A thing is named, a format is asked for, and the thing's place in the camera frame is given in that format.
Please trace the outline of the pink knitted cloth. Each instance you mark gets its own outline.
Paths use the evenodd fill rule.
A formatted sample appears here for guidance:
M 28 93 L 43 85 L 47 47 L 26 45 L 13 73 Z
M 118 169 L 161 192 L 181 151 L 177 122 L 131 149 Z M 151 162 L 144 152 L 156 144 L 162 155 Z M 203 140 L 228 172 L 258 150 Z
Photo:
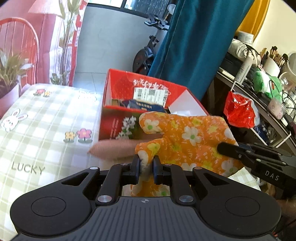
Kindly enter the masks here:
M 113 160 L 126 157 L 132 157 L 136 154 L 135 148 L 140 143 L 146 143 L 152 139 L 144 140 L 100 140 L 94 144 L 88 154 L 102 160 Z

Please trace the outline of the exercise bike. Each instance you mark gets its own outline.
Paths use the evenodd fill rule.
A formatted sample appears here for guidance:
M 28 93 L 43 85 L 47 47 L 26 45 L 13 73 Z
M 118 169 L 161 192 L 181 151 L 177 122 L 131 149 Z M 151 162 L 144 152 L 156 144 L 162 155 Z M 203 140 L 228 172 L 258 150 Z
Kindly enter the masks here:
M 134 73 L 148 75 L 156 56 L 155 47 L 159 42 L 157 36 L 161 31 L 168 31 L 170 24 L 168 23 L 167 18 L 169 15 L 174 14 L 175 8 L 175 4 L 169 4 L 167 7 L 168 13 L 164 19 L 159 18 L 154 14 L 148 14 L 148 21 L 145 21 L 144 24 L 148 27 L 156 28 L 157 32 L 155 35 L 150 35 L 148 44 L 137 52 L 132 65 L 132 71 Z

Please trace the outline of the teal curtain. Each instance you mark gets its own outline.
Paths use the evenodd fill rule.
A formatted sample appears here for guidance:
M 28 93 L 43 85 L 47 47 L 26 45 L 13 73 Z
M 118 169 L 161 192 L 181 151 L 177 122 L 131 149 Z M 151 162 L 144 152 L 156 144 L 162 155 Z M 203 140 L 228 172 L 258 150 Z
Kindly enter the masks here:
M 253 1 L 178 1 L 149 76 L 187 87 L 202 99 Z

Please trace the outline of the checked bunny tablecloth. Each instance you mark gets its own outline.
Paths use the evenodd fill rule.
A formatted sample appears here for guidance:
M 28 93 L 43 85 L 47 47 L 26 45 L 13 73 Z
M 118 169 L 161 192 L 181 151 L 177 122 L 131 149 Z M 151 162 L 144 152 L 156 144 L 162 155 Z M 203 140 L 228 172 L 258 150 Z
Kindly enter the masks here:
M 16 235 L 10 207 L 19 196 L 92 166 L 121 163 L 88 154 L 98 141 L 101 107 L 101 91 L 36 84 L 4 114 L 20 120 L 1 126 L 1 240 Z

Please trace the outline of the orange floral oven mitt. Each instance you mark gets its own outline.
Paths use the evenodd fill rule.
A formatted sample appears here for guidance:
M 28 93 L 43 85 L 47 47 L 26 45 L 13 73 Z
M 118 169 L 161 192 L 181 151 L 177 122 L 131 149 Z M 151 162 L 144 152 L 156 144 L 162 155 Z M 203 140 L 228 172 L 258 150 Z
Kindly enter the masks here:
M 135 154 L 140 158 L 138 184 L 131 185 L 131 196 L 168 196 L 170 189 L 156 185 L 152 175 L 152 160 L 158 156 L 162 164 L 174 164 L 185 171 L 202 167 L 226 178 L 243 168 L 233 158 L 219 154 L 220 143 L 236 145 L 224 118 L 219 116 L 180 116 L 151 111 L 139 117 L 144 133 L 162 137 L 137 144 Z

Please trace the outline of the white cup with brushes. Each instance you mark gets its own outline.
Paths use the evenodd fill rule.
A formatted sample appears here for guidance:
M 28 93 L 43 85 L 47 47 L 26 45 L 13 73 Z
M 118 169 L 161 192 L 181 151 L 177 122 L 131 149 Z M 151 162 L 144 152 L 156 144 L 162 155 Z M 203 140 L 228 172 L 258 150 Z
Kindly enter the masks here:
M 288 55 L 286 53 L 281 55 L 277 46 L 272 46 L 270 50 L 263 48 L 260 57 L 263 70 L 274 77 L 279 76 L 281 69 L 288 62 Z

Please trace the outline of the red chair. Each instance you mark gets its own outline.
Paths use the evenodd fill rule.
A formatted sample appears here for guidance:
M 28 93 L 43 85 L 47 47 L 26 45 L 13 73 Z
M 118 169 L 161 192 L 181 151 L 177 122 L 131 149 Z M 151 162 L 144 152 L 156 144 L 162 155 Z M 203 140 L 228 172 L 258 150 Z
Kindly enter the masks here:
M 25 74 L 17 76 L 20 91 L 36 83 L 39 39 L 29 21 L 20 17 L 1 20 L 1 51 L 7 57 L 18 55 L 23 60 Z

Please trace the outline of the dark wooden shelf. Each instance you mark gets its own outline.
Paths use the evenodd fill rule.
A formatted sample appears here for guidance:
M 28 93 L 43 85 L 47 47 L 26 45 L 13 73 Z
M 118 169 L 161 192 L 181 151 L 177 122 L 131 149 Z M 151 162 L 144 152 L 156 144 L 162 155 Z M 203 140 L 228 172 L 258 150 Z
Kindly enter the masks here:
M 230 89 L 235 92 L 245 95 L 252 99 L 259 112 L 261 121 L 269 123 L 276 131 L 276 140 L 271 143 L 272 146 L 279 145 L 280 148 L 295 155 L 295 137 L 292 132 L 287 128 L 285 119 L 278 120 L 267 109 L 267 98 L 262 94 L 256 94 L 251 90 L 251 82 L 247 78 L 243 84 L 234 83 L 234 74 L 237 74 L 242 61 L 227 53 L 219 67 L 215 77 L 213 78 L 209 88 L 204 94 L 201 103 L 208 113 L 213 115 L 221 115 L 224 110 L 225 101 Z

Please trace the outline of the potted green plant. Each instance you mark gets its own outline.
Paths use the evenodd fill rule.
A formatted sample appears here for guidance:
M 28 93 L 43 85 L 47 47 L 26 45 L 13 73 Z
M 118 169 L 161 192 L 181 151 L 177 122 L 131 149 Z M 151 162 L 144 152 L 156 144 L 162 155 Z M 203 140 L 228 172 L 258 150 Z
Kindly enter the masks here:
M 33 67 L 34 64 L 20 53 L 6 52 L 1 48 L 1 98 L 20 84 L 21 78 L 27 77 L 27 72 Z

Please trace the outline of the red strawberry cardboard box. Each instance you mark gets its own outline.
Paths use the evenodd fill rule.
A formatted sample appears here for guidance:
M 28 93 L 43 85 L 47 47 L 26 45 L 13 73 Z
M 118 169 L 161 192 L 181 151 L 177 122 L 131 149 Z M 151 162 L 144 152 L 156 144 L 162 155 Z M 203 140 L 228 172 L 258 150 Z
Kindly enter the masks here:
M 148 139 L 139 126 L 147 111 L 207 115 L 188 88 L 137 73 L 109 69 L 103 92 L 99 140 Z

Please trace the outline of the white tube bottle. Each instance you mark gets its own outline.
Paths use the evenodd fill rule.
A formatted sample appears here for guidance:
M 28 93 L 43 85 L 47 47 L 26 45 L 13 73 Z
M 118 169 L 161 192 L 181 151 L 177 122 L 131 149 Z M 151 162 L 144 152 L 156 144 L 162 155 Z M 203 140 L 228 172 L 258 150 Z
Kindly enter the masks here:
M 250 68 L 253 63 L 253 57 L 248 54 L 248 56 L 245 58 L 244 62 L 242 63 L 236 77 L 234 78 L 234 81 L 242 84 L 243 81 L 245 80 L 247 73 L 250 71 Z

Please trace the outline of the red plastic bag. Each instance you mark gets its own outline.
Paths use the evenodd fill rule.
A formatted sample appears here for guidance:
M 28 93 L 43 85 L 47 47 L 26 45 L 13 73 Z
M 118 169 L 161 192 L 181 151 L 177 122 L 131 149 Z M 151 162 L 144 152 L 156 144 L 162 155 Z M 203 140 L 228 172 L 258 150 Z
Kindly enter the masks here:
M 260 123 L 254 101 L 238 92 L 228 92 L 223 113 L 229 124 L 237 128 L 253 128 Z

